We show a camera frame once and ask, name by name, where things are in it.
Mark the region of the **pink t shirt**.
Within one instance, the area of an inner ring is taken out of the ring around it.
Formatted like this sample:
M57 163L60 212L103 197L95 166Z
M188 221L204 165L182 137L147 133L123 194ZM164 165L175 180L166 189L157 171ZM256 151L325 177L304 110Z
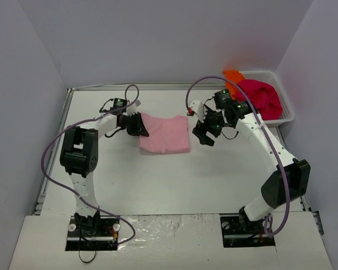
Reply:
M139 147L152 154L182 154L190 151L188 117L159 118L141 114L148 137L139 137Z

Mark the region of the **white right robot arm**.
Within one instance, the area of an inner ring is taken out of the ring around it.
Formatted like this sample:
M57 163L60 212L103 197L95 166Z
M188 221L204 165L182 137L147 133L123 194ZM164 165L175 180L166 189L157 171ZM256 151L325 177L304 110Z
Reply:
M260 195L239 210L240 229L252 232L273 210L282 205L289 206L306 193L310 165L282 146L247 101L233 100L226 89L216 92L211 99L215 109L201 101L192 101L188 105L188 115L198 119L192 133L200 144L213 146L213 139L221 135L223 128L233 128L255 149L269 173Z

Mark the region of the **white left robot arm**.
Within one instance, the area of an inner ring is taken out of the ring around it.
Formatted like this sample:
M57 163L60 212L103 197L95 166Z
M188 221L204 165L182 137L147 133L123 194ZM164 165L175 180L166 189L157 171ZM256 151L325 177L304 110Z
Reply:
M125 99L114 98L110 108L114 113L100 109L100 115L93 121L65 132L60 164L69 174L75 191L75 225L89 235L98 234L102 228L94 189L94 170L99 162L99 139L112 137L121 130L126 130L131 136L147 137L149 132L137 109L139 106L140 101L130 105Z

